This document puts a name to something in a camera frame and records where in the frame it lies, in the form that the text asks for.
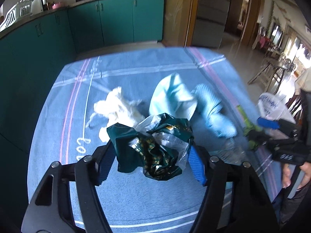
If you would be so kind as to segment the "teal kitchen cabinets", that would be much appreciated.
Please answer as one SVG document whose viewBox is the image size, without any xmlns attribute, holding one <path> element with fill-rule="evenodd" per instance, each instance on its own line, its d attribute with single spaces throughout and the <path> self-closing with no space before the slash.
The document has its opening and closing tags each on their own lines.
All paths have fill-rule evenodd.
<svg viewBox="0 0 311 233">
<path fill-rule="evenodd" d="M 161 41 L 164 0 L 84 0 L 1 31 L 1 209 L 20 225 L 27 166 L 44 101 L 61 69 L 98 48 Z"/>
</svg>

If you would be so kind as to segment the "blue striped tablecloth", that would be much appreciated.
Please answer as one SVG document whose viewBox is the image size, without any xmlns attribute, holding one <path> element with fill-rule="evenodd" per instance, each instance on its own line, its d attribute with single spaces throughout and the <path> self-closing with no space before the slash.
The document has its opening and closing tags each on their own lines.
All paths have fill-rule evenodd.
<svg viewBox="0 0 311 233">
<path fill-rule="evenodd" d="M 27 188 L 32 197 L 54 161 L 76 163 L 109 140 L 106 128 L 125 125 L 134 139 L 160 114 L 189 120 L 194 141 L 222 160 L 247 160 L 270 199 L 281 189 L 280 164 L 251 150 L 246 120 L 259 113 L 228 59 L 204 48 L 159 48 L 88 58 L 66 65 L 43 105 L 32 140 Z M 114 232 L 188 232 L 206 187 L 188 164 L 167 181 L 147 178 L 141 156 L 128 150 L 96 190 Z"/>
</svg>

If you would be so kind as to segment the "wooden glass door frame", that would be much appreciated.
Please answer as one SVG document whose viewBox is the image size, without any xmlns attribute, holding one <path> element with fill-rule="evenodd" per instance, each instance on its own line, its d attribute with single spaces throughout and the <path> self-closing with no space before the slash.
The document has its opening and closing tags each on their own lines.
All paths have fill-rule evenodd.
<svg viewBox="0 0 311 233">
<path fill-rule="evenodd" d="M 165 0 L 162 44 L 191 46 L 199 0 Z"/>
</svg>

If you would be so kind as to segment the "white tissue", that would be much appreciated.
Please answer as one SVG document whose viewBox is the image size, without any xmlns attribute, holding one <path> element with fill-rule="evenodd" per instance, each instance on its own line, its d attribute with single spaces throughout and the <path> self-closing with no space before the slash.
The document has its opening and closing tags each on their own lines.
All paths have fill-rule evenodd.
<svg viewBox="0 0 311 233">
<path fill-rule="evenodd" d="M 90 127 L 91 122 L 96 117 L 105 117 L 108 122 L 99 130 L 101 142 L 107 143 L 110 139 L 107 128 L 119 123 L 129 127 L 136 127 L 145 117 L 137 110 L 142 100 L 127 101 L 123 96 L 122 87 L 111 90 L 105 100 L 100 100 L 93 105 L 94 112 L 85 124 L 85 128 Z"/>
</svg>

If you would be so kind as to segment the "white dish rack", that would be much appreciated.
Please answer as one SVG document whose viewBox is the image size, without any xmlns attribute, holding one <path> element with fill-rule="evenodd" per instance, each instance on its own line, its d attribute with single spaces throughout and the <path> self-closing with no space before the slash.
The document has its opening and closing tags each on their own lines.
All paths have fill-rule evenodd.
<svg viewBox="0 0 311 233">
<path fill-rule="evenodd" d="M 31 15 L 32 2 L 34 0 L 21 0 L 16 3 L 6 14 L 4 21 L 1 23 L 1 31 L 13 25 L 20 19 Z"/>
</svg>

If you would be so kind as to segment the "white plastic trash bag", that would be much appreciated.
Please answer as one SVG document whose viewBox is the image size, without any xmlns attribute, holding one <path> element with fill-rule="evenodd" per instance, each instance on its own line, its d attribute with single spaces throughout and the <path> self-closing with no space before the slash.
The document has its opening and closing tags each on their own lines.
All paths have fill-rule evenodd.
<svg viewBox="0 0 311 233">
<path fill-rule="evenodd" d="M 296 123 L 286 105 L 271 93 L 262 93 L 259 96 L 257 107 L 262 118 L 268 120 L 284 119 L 293 124 Z"/>
</svg>

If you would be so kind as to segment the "wooden chair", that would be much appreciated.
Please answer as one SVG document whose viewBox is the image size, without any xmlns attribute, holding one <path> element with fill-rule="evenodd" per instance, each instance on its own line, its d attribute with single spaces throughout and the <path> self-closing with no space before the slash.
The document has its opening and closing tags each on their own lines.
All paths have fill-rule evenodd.
<svg viewBox="0 0 311 233">
<path fill-rule="evenodd" d="M 264 92 L 276 95 L 280 89 L 285 74 L 289 71 L 291 61 L 283 59 L 279 61 L 274 58 L 264 58 L 263 64 L 257 74 L 248 81 L 248 85 L 260 82 L 264 85 Z"/>
</svg>

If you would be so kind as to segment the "clear plastic wrapper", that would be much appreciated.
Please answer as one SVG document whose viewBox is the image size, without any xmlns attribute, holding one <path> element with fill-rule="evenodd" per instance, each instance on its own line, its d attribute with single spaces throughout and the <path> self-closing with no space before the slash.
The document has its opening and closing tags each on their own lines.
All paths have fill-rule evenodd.
<svg viewBox="0 0 311 233">
<path fill-rule="evenodd" d="M 140 122 L 135 130 L 152 136 L 163 149 L 177 153 L 175 165 L 185 170 L 193 141 L 193 130 L 189 120 L 174 118 L 167 113 L 151 115 Z"/>
</svg>

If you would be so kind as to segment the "light blue knitted sock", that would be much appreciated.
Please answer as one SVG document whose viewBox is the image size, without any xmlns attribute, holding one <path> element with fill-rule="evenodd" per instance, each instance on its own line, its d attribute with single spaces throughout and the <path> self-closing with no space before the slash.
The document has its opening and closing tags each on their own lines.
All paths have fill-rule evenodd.
<svg viewBox="0 0 311 233">
<path fill-rule="evenodd" d="M 192 91 L 197 99 L 197 110 L 205 121 L 207 128 L 217 137 L 233 138 L 237 129 L 232 121 L 222 114 L 221 99 L 206 84 L 199 84 Z"/>
</svg>

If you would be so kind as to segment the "dark green snack wrapper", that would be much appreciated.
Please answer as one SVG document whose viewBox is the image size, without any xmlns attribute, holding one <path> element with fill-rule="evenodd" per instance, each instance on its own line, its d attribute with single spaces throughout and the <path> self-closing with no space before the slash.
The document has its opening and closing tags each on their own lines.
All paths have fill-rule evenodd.
<svg viewBox="0 0 311 233">
<path fill-rule="evenodd" d="M 178 154 L 160 147 L 152 136 L 119 123 L 108 127 L 107 133 L 115 148 L 120 173 L 129 174 L 141 168 L 147 178 L 158 181 L 182 174 L 183 170 L 175 165 Z"/>
</svg>

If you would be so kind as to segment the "light blue face mask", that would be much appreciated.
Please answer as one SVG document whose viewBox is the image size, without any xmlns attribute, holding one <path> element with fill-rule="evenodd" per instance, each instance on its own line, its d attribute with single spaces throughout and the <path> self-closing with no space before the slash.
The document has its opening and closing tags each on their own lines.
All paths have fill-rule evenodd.
<svg viewBox="0 0 311 233">
<path fill-rule="evenodd" d="M 150 100 L 149 114 L 167 113 L 174 118 L 191 120 L 198 101 L 187 89 L 178 73 L 163 78 L 155 88 Z"/>
</svg>

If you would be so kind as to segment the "grey refrigerator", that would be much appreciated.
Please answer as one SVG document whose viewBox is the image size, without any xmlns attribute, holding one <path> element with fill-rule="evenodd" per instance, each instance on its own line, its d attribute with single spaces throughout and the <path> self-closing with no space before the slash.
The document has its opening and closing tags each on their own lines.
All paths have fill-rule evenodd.
<svg viewBox="0 0 311 233">
<path fill-rule="evenodd" d="M 198 0 L 192 46 L 219 48 L 230 0 Z"/>
</svg>

